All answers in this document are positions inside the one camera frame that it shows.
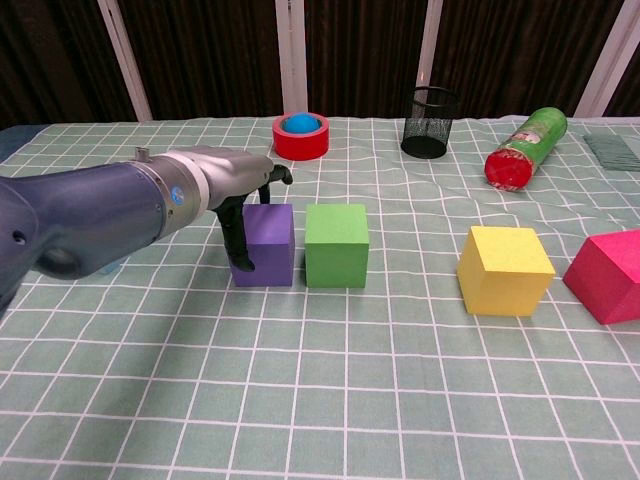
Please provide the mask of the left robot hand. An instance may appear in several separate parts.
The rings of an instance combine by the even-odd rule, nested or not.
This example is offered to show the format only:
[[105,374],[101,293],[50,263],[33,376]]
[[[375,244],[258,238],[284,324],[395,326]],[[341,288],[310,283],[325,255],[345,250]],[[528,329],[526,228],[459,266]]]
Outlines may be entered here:
[[244,227],[243,208],[254,191],[261,204],[270,203],[270,184],[293,183],[290,169],[275,164],[265,155],[223,147],[196,147],[190,152],[195,164],[203,171],[209,185],[207,209],[216,213],[222,228],[224,245],[233,266],[253,272]]

